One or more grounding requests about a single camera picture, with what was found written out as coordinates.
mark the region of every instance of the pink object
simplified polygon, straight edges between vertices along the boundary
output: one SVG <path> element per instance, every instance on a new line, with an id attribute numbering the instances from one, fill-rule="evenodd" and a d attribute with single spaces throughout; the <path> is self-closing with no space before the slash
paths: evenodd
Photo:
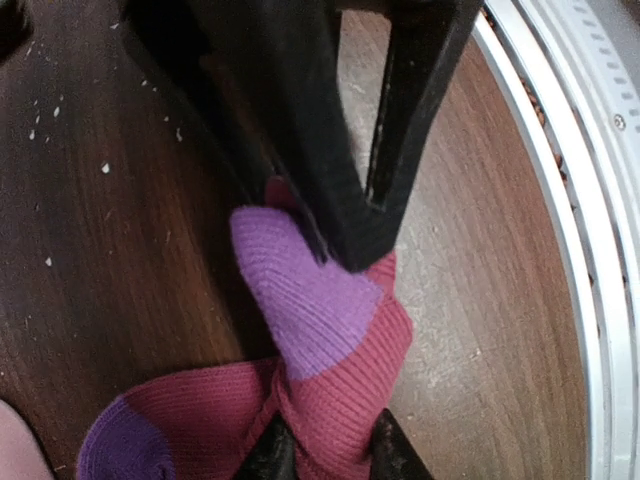
<path id="1" fill-rule="evenodd" d="M 80 480 L 226 480 L 279 411 L 301 479 L 368 479 L 369 441 L 411 343 L 395 257 L 366 275 L 318 265 L 291 218 L 232 218 L 240 270 L 281 359 L 182 372 L 134 388 L 92 427 Z"/>
<path id="2" fill-rule="evenodd" d="M 0 480 L 53 480 L 28 425 L 0 401 Z"/>

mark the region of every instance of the wood grain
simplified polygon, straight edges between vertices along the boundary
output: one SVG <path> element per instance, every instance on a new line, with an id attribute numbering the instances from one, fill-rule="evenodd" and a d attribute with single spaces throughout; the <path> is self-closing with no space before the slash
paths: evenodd
<path id="1" fill-rule="evenodd" d="M 35 43 L 0 69 L 0 396 L 60 479 L 73 478 L 86 430 L 123 390 L 273 352 L 232 261 L 226 172 L 142 85 L 114 3 L 34 1 Z M 364 151 L 386 26 L 349 14 L 345 29 L 343 95 Z M 398 254 L 417 328 L 393 408 L 436 477 L 583 478 L 564 273 L 473 45 L 430 136 Z"/>

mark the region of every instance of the ribbed knit fabric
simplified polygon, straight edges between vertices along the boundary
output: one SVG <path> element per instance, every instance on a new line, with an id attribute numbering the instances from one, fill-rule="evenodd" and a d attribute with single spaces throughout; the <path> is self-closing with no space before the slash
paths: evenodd
<path id="1" fill-rule="evenodd" d="M 80 480 L 229 479 L 277 411 L 301 479 L 368 478 L 373 425 L 411 342 L 395 257 L 352 275 L 318 265 L 286 213 L 244 208 L 231 225 L 281 359 L 178 373 L 119 397 L 85 440 Z"/>

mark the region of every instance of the screw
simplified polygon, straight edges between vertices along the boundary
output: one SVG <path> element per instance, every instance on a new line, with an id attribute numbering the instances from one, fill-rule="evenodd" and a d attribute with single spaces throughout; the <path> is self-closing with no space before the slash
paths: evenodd
<path id="1" fill-rule="evenodd" d="M 613 124 L 616 126 L 616 128 L 620 131 L 623 131 L 625 128 L 627 128 L 627 124 L 624 121 L 624 117 L 622 115 L 620 115 L 619 113 L 616 113 L 613 117 Z"/>

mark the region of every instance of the metal rim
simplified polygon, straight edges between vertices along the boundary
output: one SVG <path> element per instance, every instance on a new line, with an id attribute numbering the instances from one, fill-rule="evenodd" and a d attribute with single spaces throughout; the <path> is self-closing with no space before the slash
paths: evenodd
<path id="1" fill-rule="evenodd" d="M 588 476 L 634 478 L 640 128 L 621 135 L 609 110 L 622 99 L 633 112 L 637 94 L 583 0 L 487 0 L 487 9 L 474 38 L 533 162 L 571 291 L 588 397 Z M 608 52 L 614 76 L 593 72 L 589 41 Z"/>

